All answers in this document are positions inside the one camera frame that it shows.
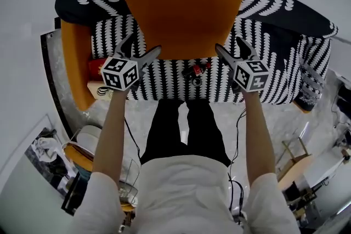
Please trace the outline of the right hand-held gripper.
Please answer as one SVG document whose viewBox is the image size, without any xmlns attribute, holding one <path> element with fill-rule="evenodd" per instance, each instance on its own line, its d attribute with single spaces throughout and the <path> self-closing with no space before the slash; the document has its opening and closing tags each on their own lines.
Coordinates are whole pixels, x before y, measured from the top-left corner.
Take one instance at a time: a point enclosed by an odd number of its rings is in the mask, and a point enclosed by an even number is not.
<svg viewBox="0 0 351 234">
<path fill-rule="evenodd" d="M 231 88 L 234 93 L 240 91 L 258 92 L 265 88 L 270 71 L 263 60 L 258 60 L 258 55 L 253 46 L 241 37 L 236 37 L 236 43 L 240 48 L 240 57 L 233 57 L 222 45 L 216 43 L 215 51 L 220 60 L 227 65 L 233 74 Z"/>
</svg>

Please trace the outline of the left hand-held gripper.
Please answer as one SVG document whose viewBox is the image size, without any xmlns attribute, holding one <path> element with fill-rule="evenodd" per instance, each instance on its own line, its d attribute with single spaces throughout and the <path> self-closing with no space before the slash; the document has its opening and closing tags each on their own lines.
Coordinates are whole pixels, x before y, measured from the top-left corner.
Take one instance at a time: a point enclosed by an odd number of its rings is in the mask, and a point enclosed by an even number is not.
<svg viewBox="0 0 351 234">
<path fill-rule="evenodd" d="M 107 87 L 122 92 L 137 91 L 142 77 L 141 70 L 149 66 L 161 54 L 162 47 L 158 45 L 139 58 L 132 57 L 133 42 L 134 34 L 127 35 L 116 46 L 114 56 L 105 60 L 101 68 L 101 75 Z"/>
</svg>

